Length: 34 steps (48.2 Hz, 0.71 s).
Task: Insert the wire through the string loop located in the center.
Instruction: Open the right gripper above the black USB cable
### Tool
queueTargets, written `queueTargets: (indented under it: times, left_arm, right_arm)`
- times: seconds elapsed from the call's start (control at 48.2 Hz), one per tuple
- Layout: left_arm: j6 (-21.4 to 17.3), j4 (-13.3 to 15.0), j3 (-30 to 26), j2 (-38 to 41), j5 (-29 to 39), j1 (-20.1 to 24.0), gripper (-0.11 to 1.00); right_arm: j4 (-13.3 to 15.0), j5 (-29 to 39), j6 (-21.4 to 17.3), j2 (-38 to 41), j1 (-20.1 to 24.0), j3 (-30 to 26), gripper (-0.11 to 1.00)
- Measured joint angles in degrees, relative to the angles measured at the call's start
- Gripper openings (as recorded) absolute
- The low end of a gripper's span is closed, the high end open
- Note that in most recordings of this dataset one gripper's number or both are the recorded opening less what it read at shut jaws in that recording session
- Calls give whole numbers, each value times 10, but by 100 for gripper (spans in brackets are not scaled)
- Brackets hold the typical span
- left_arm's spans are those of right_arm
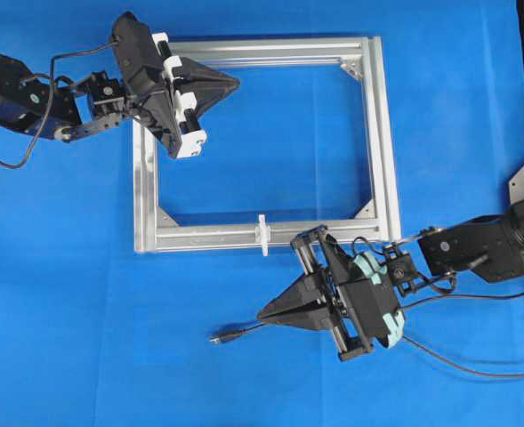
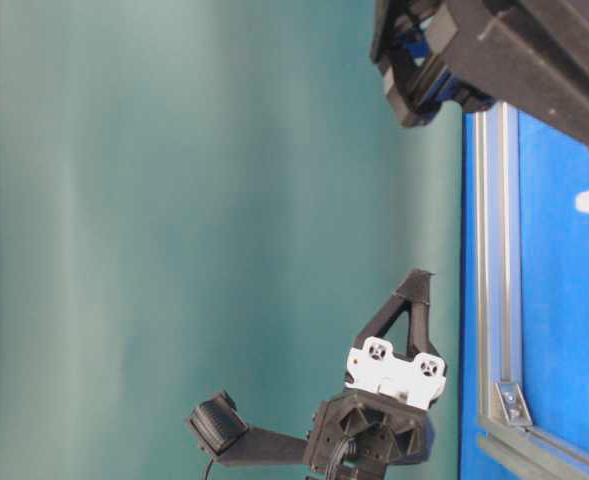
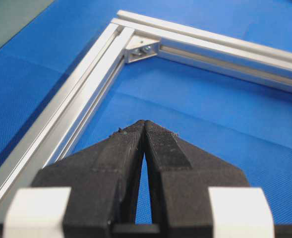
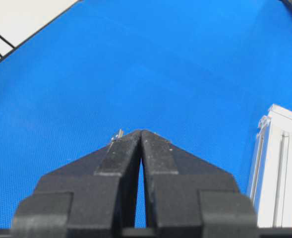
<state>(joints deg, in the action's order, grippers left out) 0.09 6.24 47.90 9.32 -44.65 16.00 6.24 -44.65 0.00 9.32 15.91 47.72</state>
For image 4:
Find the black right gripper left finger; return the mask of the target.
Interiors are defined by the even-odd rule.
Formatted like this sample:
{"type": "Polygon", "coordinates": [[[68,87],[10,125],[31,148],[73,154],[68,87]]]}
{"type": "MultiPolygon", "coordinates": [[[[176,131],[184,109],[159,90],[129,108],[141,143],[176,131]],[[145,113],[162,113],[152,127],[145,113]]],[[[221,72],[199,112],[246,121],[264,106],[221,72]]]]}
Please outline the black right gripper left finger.
{"type": "Polygon", "coordinates": [[[22,200],[14,238],[113,238],[135,221],[141,131],[43,175],[22,200]]]}

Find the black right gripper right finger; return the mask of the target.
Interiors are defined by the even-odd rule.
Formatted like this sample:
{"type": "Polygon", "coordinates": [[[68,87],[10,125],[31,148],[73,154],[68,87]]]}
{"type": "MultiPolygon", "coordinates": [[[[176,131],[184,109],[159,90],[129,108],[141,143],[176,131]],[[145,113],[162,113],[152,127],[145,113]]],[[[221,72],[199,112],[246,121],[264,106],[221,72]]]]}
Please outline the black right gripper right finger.
{"type": "Polygon", "coordinates": [[[141,133],[147,219],[160,238],[255,238],[257,219],[232,174],[141,133]]]}

